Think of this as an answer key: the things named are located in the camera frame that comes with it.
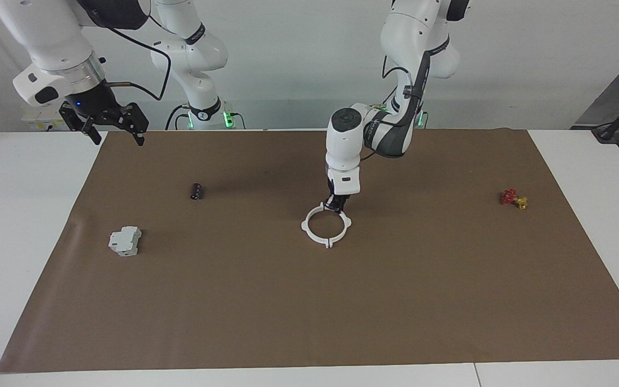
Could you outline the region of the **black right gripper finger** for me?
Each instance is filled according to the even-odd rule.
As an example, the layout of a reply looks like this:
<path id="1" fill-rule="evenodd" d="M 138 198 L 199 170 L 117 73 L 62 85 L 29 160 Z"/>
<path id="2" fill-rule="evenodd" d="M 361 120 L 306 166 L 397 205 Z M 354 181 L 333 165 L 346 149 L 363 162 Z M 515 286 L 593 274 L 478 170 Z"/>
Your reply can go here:
<path id="1" fill-rule="evenodd" d="M 119 107 L 119 113 L 117 128 L 132 135 L 138 146 L 144 145 L 144 134 L 147 132 L 148 119 L 140 106 L 137 103 L 128 103 Z"/>
<path id="2" fill-rule="evenodd" d="M 71 131 L 81 132 L 86 137 L 89 137 L 94 145 L 100 145 L 102 137 L 95 128 L 93 117 L 83 121 L 70 105 L 61 105 L 59 107 L 59 115 Z"/>

